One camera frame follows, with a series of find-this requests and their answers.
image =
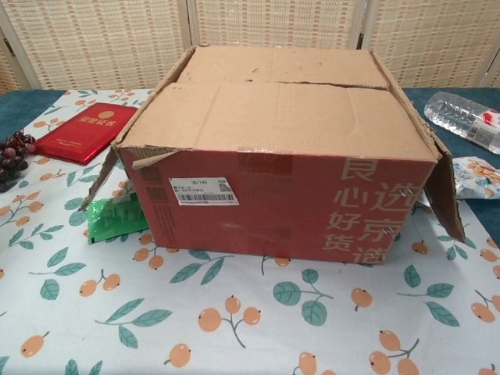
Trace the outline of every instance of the box flap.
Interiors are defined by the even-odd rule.
[[[446,232],[462,243],[466,241],[465,231],[459,215],[456,201],[455,177],[453,173],[452,155],[437,135],[432,133],[436,146],[442,157],[434,167],[424,190],[430,205]]]
[[[122,131],[118,134],[111,145],[111,149],[108,151],[108,155],[104,163],[102,164],[101,171],[99,172],[98,178],[94,181],[92,186],[88,189],[88,196],[84,199],[80,210],[86,209],[88,204],[92,201],[92,199],[97,194],[99,188],[106,182],[109,174],[113,170],[116,162],[119,159],[119,155],[115,150],[115,145],[119,143],[128,133],[130,128],[134,125],[136,119],[144,112],[146,108],[153,102],[155,96],[163,90],[163,88],[167,87],[172,82],[175,82],[178,78],[184,67],[188,64],[189,59],[193,56],[195,52],[195,48],[189,48],[186,50],[182,56],[173,64],[172,68],[170,68],[169,72],[166,74],[165,78],[163,78],[152,90],[149,95],[148,100],[139,108],[139,110],[132,116],[132,118],[128,121],[127,125],[123,127]]]
[[[171,84],[119,147],[436,159],[390,92],[317,84]]]
[[[198,47],[178,82],[309,82],[387,89],[368,51]]]

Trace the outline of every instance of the grapes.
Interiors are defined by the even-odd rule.
[[[18,144],[19,144],[19,140],[17,138],[10,137],[10,138],[7,138],[7,142],[5,143],[5,146],[16,148]]]
[[[7,182],[9,180],[9,171],[0,168],[0,182]]]
[[[3,150],[3,155],[7,158],[13,158],[16,156],[16,150],[12,147],[8,147],[5,150]]]
[[[28,167],[24,158],[35,151],[36,140],[22,131],[14,133],[5,141],[0,141],[0,193],[8,191],[15,184],[7,184],[18,177],[19,171]]]
[[[23,160],[17,167],[19,170],[26,170],[28,168],[28,162]]]
[[[33,144],[36,140],[34,139],[34,137],[32,135],[25,135],[24,136],[24,143],[31,143]]]
[[[16,161],[14,159],[5,159],[3,162],[2,162],[2,166],[6,169],[6,170],[11,170],[12,168],[15,168],[16,167]]]
[[[26,149],[27,152],[34,152],[34,145],[31,143],[26,143],[24,145],[24,148]]]

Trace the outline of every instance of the open box flap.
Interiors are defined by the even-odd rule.
[[[184,54],[175,62],[175,64],[173,64],[172,68],[170,68],[165,78],[163,78],[152,90],[148,100],[146,100],[146,102],[141,106],[141,108],[139,108],[139,110],[132,116],[132,118],[128,121],[127,125],[125,125],[122,131],[112,142],[111,149],[109,150],[109,153],[106,156],[104,163],[102,164],[101,172],[99,173],[98,178],[94,181],[90,189],[88,189],[88,196],[84,199],[80,207],[80,210],[86,209],[88,207],[88,204],[92,201],[92,199],[94,199],[99,188],[108,179],[108,176],[110,175],[111,171],[113,170],[113,167],[115,166],[116,162],[119,159],[119,154],[116,146],[125,138],[129,130],[134,125],[135,121],[138,119],[141,113],[143,113],[146,110],[146,108],[148,108],[152,100],[169,84],[177,81],[177,78],[179,78],[180,73],[183,71],[184,67],[188,64],[189,59],[193,56],[193,53],[195,53],[195,47],[191,47],[188,50],[186,50]]]
[[[466,241],[465,231],[459,215],[456,201],[455,176],[453,173],[452,155],[441,140],[432,133],[436,147],[442,157],[434,167],[424,190],[429,198],[437,219],[446,232],[462,243]]]
[[[419,131],[422,140],[437,157],[437,165],[424,187],[427,197],[430,199],[430,205],[448,234],[457,241],[465,242],[466,235],[456,201],[452,155],[434,131],[429,128],[429,125],[420,117],[405,92],[399,87],[392,73],[380,61],[380,57],[373,52],[371,54],[373,61],[376,62],[379,70],[387,78],[389,90],[399,100],[399,103],[413,121],[415,128]]]

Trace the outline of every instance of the woven screen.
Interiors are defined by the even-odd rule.
[[[0,46],[0,95],[7,91],[21,89],[11,65],[10,55],[7,55],[8,53],[7,48],[3,48],[3,45]]]
[[[175,1],[0,2],[43,88],[152,88],[184,50]]]
[[[355,0],[197,0],[200,43],[347,48]]]
[[[493,78],[493,81],[491,82],[490,87],[500,88],[500,70],[496,73],[495,77]]]
[[[371,49],[403,87],[469,87],[500,30],[498,0],[380,0]]]

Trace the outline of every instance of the red certificate cover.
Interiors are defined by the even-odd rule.
[[[106,148],[137,111],[95,103],[35,142],[36,153],[86,165]]]

